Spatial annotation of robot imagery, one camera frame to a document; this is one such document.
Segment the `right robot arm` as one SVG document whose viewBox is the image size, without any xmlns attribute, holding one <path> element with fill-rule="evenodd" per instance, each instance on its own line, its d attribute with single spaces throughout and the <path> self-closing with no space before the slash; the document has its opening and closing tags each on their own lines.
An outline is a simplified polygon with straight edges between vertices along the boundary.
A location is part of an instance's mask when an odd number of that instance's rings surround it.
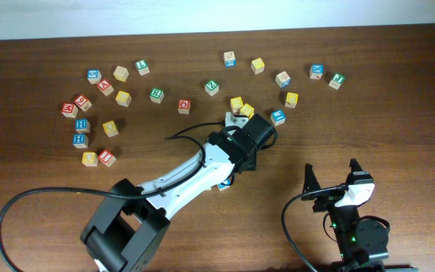
<svg viewBox="0 0 435 272">
<path fill-rule="evenodd" d="M 375 189 L 369 172 L 356 159 L 350 160 L 350 173 L 337 189 L 318 193 L 313 211 L 324 212 L 331 219 L 331 228 L 341 253 L 341 260 L 332 263 L 335 271 L 417 271 L 416 267 L 386 266 L 390 223 L 373 215 L 361 216 L 358 208 L 368 202 Z"/>
</svg>

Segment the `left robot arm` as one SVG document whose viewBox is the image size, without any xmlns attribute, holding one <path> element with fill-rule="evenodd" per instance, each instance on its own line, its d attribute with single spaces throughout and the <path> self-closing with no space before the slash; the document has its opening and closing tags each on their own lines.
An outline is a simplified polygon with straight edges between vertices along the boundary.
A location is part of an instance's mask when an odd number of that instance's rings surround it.
<svg viewBox="0 0 435 272">
<path fill-rule="evenodd" d="M 152 260 L 171 218 L 208 188 L 247 171 L 276 130 L 267 123 L 227 126 L 168 174 L 140 185 L 123 179 L 98 206 L 81 233 L 101 271 L 142 271 Z"/>
</svg>

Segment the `blue P block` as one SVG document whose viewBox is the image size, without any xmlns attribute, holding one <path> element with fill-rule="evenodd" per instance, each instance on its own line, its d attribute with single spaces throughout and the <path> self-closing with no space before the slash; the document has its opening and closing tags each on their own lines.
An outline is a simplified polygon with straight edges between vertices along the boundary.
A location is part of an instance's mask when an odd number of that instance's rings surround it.
<svg viewBox="0 0 435 272">
<path fill-rule="evenodd" d="M 226 190 L 229 187 L 230 187 L 230 179 L 226 179 L 225 181 L 217 185 L 219 191 Z"/>
</svg>

